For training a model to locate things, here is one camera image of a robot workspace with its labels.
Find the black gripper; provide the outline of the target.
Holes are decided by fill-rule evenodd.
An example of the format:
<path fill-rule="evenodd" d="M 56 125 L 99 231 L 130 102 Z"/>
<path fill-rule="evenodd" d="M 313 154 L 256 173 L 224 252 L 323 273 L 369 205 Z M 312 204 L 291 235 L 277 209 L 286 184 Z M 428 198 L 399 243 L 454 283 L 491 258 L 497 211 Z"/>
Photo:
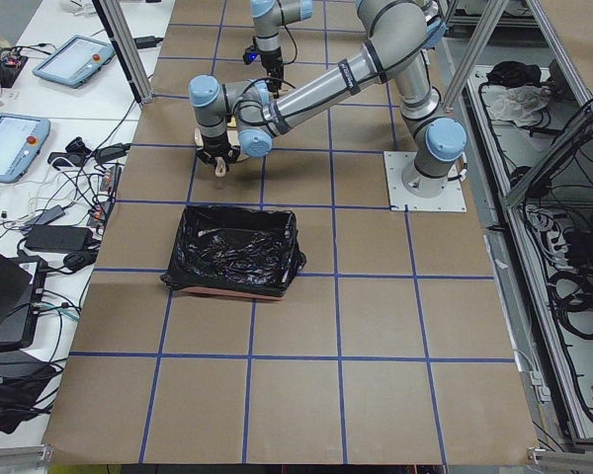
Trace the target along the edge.
<path fill-rule="evenodd" d="M 237 162 L 240 156 L 240 146 L 225 142 L 207 142 L 196 149 L 196 158 L 204 164 L 212 165 L 215 170 L 228 171 L 231 164 Z"/>
<path fill-rule="evenodd" d="M 282 50 L 278 47 L 273 50 L 260 51 L 262 66 L 268 78 L 268 90 L 272 95 L 279 95 L 284 85 L 284 61 Z"/>

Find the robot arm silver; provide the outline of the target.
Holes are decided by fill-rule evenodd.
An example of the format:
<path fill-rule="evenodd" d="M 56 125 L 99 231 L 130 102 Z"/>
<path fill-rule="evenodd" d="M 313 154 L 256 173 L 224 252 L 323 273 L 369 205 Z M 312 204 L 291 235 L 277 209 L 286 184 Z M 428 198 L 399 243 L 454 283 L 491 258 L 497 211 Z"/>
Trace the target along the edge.
<path fill-rule="evenodd" d="M 417 146 L 404 175 L 417 190 L 447 179 L 466 147 L 466 132 L 445 116 L 440 92 L 421 54 L 441 38 L 445 25 L 434 1 L 358 1 L 366 38 L 360 50 L 323 75 L 281 96 L 284 81 L 279 28 L 311 15 L 308 1 L 253 1 L 255 53 L 268 76 L 221 83 L 199 75 L 189 83 L 201 142 L 196 157 L 218 175 L 241 155 L 264 157 L 274 138 L 360 94 L 374 84 L 395 83 L 400 113 Z"/>
<path fill-rule="evenodd" d="M 246 64 L 250 64 L 257 56 L 261 58 L 268 77 L 268 90 L 278 98 L 284 80 L 279 28 L 287 28 L 292 23 L 309 19 L 313 13 L 313 2 L 250 0 L 249 7 L 254 37 L 242 58 Z"/>

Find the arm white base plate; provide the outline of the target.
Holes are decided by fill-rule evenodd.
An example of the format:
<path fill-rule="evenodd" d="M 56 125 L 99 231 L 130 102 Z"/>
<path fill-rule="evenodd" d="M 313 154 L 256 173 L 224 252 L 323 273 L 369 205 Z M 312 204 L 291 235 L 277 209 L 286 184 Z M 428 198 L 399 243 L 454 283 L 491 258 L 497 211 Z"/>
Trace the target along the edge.
<path fill-rule="evenodd" d="M 415 152 L 383 154 L 389 208 L 409 212 L 466 212 L 459 170 L 453 164 L 446 177 L 432 179 L 414 167 Z"/>

